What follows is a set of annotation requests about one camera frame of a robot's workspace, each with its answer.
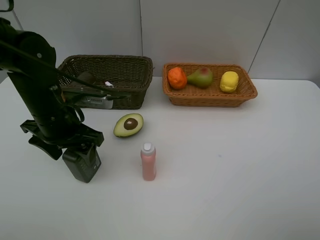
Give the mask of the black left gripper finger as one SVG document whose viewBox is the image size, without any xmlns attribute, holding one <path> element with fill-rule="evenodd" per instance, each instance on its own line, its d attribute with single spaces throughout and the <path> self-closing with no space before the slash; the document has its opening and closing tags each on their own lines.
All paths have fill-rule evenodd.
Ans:
<svg viewBox="0 0 320 240">
<path fill-rule="evenodd" d="M 83 143 L 80 149 L 80 155 L 84 160 L 96 159 L 97 146 L 94 143 Z"/>
<path fill-rule="evenodd" d="M 32 136 L 28 143 L 41 149 L 54 160 L 58 160 L 63 154 L 63 151 L 57 145 L 48 144 L 37 136 Z"/>
</svg>

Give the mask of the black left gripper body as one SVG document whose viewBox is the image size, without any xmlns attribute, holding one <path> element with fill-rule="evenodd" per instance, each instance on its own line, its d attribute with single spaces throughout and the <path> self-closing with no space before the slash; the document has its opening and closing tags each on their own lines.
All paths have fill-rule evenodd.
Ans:
<svg viewBox="0 0 320 240">
<path fill-rule="evenodd" d="M 78 121 L 34 119 L 20 125 L 24 133 L 32 134 L 29 143 L 43 150 L 77 147 L 83 144 L 100 146 L 103 133 Z"/>
</svg>

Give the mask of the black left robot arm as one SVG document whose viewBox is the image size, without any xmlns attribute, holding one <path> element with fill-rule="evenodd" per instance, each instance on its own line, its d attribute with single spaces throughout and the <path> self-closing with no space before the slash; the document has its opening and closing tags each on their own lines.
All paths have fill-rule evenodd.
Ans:
<svg viewBox="0 0 320 240">
<path fill-rule="evenodd" d="M 31 133 L 29 144 L 54 160 L 71 153 L 86 162 L 97 157 L 103 134 L 83 124 L 81 109 L 63 98 L 55 68 L 56 52 L 39 34 L 16 30 L 0 19 L 0 68 L 8 76 L 32 115 L 21 124 Z"/>
</svg>

